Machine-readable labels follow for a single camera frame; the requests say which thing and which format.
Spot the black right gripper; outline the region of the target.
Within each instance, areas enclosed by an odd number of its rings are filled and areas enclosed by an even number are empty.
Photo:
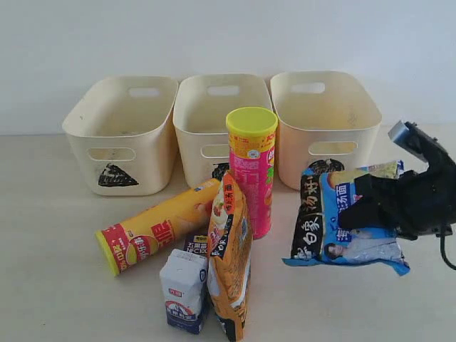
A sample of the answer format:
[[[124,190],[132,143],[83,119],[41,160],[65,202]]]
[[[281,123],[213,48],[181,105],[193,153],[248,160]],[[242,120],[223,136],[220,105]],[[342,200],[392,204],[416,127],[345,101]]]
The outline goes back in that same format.
[[[338,214],[340,228],[394,229],[414,240],[443,236],[455,222],[455,162],[432,138],[408,138],[403,149],[420,155],[428,163],[426,171],[409,170],[398,179],[357,177],[357,201]]]

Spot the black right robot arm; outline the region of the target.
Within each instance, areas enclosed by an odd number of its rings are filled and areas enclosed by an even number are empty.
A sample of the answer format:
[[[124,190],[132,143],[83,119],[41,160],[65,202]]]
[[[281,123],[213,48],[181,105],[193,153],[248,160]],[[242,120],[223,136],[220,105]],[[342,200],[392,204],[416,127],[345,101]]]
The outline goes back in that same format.
[[[455,223],[455,162],[446,149],[415,123],[398,122],[388,133],[399,147],[427,163],[397,179],[366,174],[354,180],[359,200],[338,215],[342,229],[379,227],[398,237],[447,237]]]

